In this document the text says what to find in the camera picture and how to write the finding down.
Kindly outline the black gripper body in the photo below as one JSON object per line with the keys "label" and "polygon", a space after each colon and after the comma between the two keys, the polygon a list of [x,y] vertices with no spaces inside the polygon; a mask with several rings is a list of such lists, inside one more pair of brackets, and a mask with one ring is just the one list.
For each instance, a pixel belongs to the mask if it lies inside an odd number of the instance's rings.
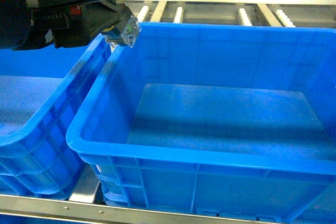
{"label": "black gripper body", "polygon": [[1,0],[1,48],[86,46],[126,8],[117,0]]}

